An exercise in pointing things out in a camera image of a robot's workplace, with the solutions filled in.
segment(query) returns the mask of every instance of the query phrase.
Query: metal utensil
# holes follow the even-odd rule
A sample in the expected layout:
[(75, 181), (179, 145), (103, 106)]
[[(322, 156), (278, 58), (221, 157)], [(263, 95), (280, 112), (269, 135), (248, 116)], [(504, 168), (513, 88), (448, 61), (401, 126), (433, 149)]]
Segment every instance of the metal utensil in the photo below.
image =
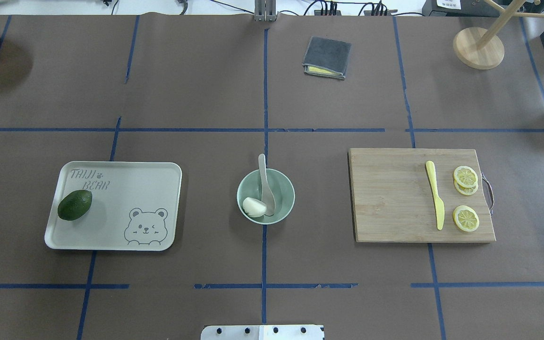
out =
[(274, 209), (276, 209), (276, 203), (274, 202), (274, 195), (270, 190), (268, 184), (268, 176), (266, 175), (266, 156), (262, 153), (259, 155), (259, 176), (262, 179), (262, 202), (266, 204), (266, 216), (274, 215)]
[(438, 181), (436, 179), (436, 164), (432, 161), (425, 162), (425, 168), (427, 170), (427, 177), (429, 178), (429, 184), (432, 187), (433, 205), (436, 209), (436, 227), (438, 230), (442, 230), (444, 227), (444, 201), (438, 196)]

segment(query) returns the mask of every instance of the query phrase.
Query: lemon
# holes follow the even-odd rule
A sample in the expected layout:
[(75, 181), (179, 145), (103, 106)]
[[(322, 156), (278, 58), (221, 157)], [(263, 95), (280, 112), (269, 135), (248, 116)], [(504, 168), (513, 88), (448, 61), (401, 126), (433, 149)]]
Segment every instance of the lemon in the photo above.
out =
[(477, 213), (468, 206), (458, 206), (453, 211), (453, 220), (457, 227), (465, 232), (473, 232), (480, 226)]
[(462, 193), (464, 195), (471, 196), (471, 195), (475, 194), (476, 191), (477, 191), (477, 183), (476, 183), (475, 187), (462, 187), (455, 180), (455, 189), (457, 189), (458, 192), (460, 192), (460, 193)]
[(462, 187), (477, 186), (477, 173), (469, 166), (458, 166), (453, 172), (453, 178)]
[(75, 190), (58, 204), (58, 217), (74, 221), (85, 215), (89, 207), (91, 207), (91, 191)]

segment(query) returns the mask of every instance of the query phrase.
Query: wooden mug tree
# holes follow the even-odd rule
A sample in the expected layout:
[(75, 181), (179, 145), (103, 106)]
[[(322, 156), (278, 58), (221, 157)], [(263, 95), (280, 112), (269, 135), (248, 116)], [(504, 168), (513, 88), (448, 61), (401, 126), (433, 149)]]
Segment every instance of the wooden mug tree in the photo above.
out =
[[(459, 60), (477, 69), (491, 69), (503, 61), (505, 48), (496, 34), (511, 17), (544, 17), (538, 13), (518, 13), (517, 10), (526, 0), (513, 0), (507, 8), (499, 6), (493, 0), (484, 1), (501, 12), (493, 25), (488, 30), (480, 27), (466, 28), (453, 39), (453, 49)], [(540, 0), (535, 0), (535, 4), (540, 4)]]

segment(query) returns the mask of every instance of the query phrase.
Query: bear drawing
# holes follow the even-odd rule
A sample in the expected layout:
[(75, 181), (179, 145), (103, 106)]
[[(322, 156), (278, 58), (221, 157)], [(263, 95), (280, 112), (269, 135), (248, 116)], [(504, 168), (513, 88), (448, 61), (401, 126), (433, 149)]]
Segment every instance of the bear drawing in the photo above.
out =
[(143, 212), (136, 207), (129, 212), (129, 225), (125, 228), (125, 239), (127, 244), (138, 245), (160, 245), (167, 237), (165, 227), (167, 211), (163, 208), (155, 212)]

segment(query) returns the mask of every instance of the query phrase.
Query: metal spoon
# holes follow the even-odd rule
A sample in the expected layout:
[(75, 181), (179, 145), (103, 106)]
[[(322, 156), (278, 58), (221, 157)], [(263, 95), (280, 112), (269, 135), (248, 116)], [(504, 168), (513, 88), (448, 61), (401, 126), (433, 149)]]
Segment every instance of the metal spoon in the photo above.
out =
[(262, 153), (259, 155), (259, 176), (262, 179), (262, 202), (266, 204), (266, 216), (274, 215), (274, 209), (276, 209), (276, 203), (274, 202), (274, 195), (270, 190), (268, 184), (268, 176), (266, 175), (266, 156)]

